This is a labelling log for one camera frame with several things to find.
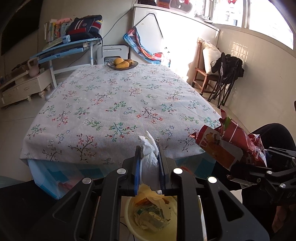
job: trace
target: blue children's desk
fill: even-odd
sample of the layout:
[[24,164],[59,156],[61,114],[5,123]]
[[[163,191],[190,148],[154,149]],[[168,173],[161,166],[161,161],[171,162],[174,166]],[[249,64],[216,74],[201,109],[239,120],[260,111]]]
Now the blue children's desk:
[[[38,57],[38,63],[40,63],[40,64],[45,63],[45,62],[49,62],[49,69],[50,69],[50,73],[52,76],[52,85],[56,89],[57,82],[56,82],[56,79],[54,76],[55,74],[67,72],[70,70],[75,70],[75,69],[78,69],[79,67],[94,64],[93,46],[95,44],[97,44],[98,42],[100,42],[99,44],[102,44],[102,42],[99,38],[84,39],[84,40],[79,40],[79,41],[75,41],[75,42],[70,42],[67,44],[62,44],[62,45],[58,45],[58,46],[54,46],[52,48],[46,49],[46,50],[32,56],[31,58]],[[53,59],[62,58],[67,55],[71,55],[71,54],[75,54],[75,53],[82,53],[82,52],[87,51],[89,49],[91,51],[91,56],[90,56],[91,63],[90,64],[76,65],[76,66],[71,66],[71,67],[67,67],[64,69],[57,69],[57,70],[53,69],[53,66],[52,66]]]

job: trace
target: wooden chair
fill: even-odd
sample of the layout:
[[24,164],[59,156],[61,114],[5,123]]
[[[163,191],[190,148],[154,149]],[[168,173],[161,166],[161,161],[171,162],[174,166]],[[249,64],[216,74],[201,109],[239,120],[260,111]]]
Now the wooden chair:
[[[197,43],[198,43],[198,61],[197,61],[197,68],[195,68],[195,77],[194,77],[194,80],[192,81],[191,86],[194,87],[195,84],[197,84],[197,86],[201,89],[200,95],[202,95],[203,93],[212,93],[212,91],[206,90],[206,88],[208,86],[211,87],[212,89],[214,89],[214,87],[209,84],[209,81],[212,80],[212,81],[217,82],[219,77],[216,76],[216,75],[207,74],[205,72],[205,70],[199,68],[199,66],[200,66],[200,57],[201,57],[201,52],[202,52],[202,42],[198,41]],[[197,79],[197,74],[198,73],[201,73],[205,77],[205,79],[204,80]],[[199,85],[197,83],[197,81],[203,82],[202,86]]]

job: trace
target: fruit bowl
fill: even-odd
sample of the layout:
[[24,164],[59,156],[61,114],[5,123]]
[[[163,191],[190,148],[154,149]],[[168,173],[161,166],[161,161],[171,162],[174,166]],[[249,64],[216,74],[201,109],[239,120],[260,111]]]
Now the fruit bowl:
[[128,69],[132,69],[134,67],[136,67],[139,63],[137,61],[134,61],[129,67],[126,68],[116,68],[114,62],[108,62],[106,65],[111,68],[111,69],[115,69],[115,70],[128,70]]

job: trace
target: stack of books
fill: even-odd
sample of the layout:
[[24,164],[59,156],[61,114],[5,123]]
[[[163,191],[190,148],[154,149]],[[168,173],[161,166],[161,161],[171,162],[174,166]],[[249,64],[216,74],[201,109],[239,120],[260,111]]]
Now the stack of books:
[[66,34],[66,30],[69,26],[68,23],[63,23],[61,25],[56,24],[57,19],[51,19],[44,24],[44,40],[49,43],[59,37]]

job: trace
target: pillow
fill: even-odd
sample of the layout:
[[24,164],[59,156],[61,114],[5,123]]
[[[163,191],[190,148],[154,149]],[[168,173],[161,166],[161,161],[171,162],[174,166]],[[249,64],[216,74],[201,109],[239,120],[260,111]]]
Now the pillow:
[[202,47],[203,47],[202,53],[203,53],[204,62],[205,62],[205,72],[207,74],[213,74],[212,68],[211,68],[211,62],[219,59],[221,57],[221,52],[210,42],[204,41],[202,43]]

